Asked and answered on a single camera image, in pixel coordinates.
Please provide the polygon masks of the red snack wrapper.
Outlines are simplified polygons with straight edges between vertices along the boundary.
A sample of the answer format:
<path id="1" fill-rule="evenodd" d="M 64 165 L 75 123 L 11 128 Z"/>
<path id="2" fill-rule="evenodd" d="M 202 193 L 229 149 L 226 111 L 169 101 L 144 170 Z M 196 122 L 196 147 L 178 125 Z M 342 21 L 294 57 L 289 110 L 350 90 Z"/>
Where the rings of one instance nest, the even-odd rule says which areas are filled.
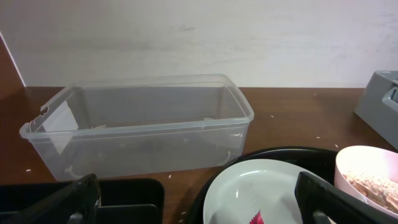
<path id="1" fill-rule="evenodd" d="M 259 210 L 255 216 L 250 220 L 249 224 L 264 224 L 264 220 L 261 216 L 261 211 Z"/>

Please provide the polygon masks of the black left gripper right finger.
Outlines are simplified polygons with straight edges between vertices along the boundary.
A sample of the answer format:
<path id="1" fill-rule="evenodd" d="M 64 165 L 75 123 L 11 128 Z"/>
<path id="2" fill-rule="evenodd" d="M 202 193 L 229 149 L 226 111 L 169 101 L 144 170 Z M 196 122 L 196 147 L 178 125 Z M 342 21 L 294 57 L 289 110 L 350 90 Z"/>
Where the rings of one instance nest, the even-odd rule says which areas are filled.
<path id="1" fill-rule="evenodd" d="M 298 174 L 294 194 L 303 224 L 397 224 L 397 218 L 308 172 Z"/>

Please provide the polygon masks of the rice and food scraps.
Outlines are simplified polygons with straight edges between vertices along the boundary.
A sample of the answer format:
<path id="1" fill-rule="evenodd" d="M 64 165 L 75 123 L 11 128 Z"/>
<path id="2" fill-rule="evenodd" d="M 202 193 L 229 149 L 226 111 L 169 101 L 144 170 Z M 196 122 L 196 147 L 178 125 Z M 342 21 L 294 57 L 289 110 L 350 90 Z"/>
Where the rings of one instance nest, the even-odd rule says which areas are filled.
<path id="1" fill-rule="evenodd" d="M 397 182 L 383 175 L 347 172 L 343 177 L 374 203 L 397 213 Z"/>

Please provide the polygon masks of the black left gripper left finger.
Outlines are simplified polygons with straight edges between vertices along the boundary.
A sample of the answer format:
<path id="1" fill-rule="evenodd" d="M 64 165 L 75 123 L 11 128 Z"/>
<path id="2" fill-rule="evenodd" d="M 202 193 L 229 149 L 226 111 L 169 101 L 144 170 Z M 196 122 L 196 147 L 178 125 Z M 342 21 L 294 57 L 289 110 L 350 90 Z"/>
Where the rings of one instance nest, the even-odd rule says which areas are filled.
<path id="1" fill-rule="evenodd" d="M 101 191 L 89 174 L 1 221 L 5 224 L 95 223 Z"/>

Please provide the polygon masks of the pink bowl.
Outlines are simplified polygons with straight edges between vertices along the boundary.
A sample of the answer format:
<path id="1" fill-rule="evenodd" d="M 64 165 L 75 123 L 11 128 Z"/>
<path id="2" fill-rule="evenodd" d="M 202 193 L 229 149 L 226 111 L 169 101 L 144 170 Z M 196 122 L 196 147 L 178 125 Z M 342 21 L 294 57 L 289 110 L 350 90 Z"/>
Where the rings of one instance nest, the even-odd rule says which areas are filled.
<path id="1" fill-rule="evenodd" d="M 342 149 L 335 160 L 335 187 L 394 218 L 397 213 L 374 203 L 358 192 L 344 177 L 347 172 L 383 175 L 397 182 L 397 153 L 371 146 L 350 146 Z"/>

